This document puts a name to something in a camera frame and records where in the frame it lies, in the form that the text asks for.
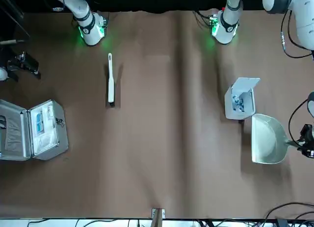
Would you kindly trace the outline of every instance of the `small box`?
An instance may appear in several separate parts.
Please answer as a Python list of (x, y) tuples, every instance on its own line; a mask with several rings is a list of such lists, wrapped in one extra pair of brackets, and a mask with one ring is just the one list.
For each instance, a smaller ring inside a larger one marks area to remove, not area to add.
[(255, 114), (253, 88), (260, 78), (239, 77), (225, 94), (226, 118), (243, 120)]
[(62, 107), (49, 100), (26, 110), (0, 100), (0, 159), (49, 160), (68, 149)]

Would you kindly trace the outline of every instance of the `white robotic arm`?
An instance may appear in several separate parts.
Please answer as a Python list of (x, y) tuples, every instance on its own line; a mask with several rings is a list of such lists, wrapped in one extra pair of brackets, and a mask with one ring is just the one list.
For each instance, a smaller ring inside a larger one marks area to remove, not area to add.
[[(270, 14), (284, 14), (288, 9), (295, 14), (296, 29), (301, 46), (314, 50), (314, 0), (262, 0)], [(231, 42), (242, 12), (241, 0), (227, 0), (224, 11), (217, 14), (218, 25), (212, 35), (222, 44)]]
[(243, 3), (241, 0), (227, 0), (224, 11), (217, 14), (218, 25), (212, 35), (221, 44), (231, 42), (236, 34), (239, 18), (243, 11)]
[(263, 0), (263, 6), (270, 14), (292, 10), (301, 46), (314, 50), (314, 0)]
[(87, 45), (97, 44), (104, 36), (106, 20), (99, 14), (92, 12), (85, 0), (59, 0), (71, 10), (78, 22), (82, 38)]

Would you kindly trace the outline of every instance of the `case latch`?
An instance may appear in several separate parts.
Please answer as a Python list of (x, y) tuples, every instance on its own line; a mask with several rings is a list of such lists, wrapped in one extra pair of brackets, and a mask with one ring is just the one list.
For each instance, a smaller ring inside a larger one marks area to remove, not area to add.
[(57, 123), (57, 125), (60, 125), (61, 127), (65, 126), (65, 122), (63, 121), (63, 119), (55, 118), (55, 122)]

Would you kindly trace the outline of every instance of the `metal dustpan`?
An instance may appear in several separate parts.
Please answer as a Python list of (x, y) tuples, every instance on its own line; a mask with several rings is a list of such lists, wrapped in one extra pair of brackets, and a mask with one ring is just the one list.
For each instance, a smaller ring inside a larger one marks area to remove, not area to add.
[(252, 161), (277, 164), (284, 160), (289, 144), (280, 122), (264, 114), (252, 116)]

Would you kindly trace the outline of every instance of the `table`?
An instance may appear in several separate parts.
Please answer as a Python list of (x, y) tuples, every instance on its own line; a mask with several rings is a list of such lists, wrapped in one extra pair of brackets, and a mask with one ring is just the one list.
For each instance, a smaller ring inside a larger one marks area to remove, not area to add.
[[(285, 202), (314, 202), (312, 160), (291, 149), (281, 164), (254, 164), (249, 120), (242, 128), (224, 116), (224, 93), (238, 76), (261, 78), (257, 112), (285, 129), (313, 90), (311, 58), (282, 51), (281, 18), (243, 12), (237, 36), (221, 46), (192, 12), (113, 13), (107, 37), (87, 47), (71, 14), (26, 14), (31, 41), (17, 48), (39, 61), (42, 79), (20, 73), (18, 84), (0, 83), (0, 96), (23, 107), (59, 102), (70, 147), (50, 161), (1, 161), (0, 215), (149, 218), (160, 207), (167, 218), (262, 218)], [(115, 109), (105, 107), (109, 52)], [(311, 122), (301, 108), (292, 133)]]

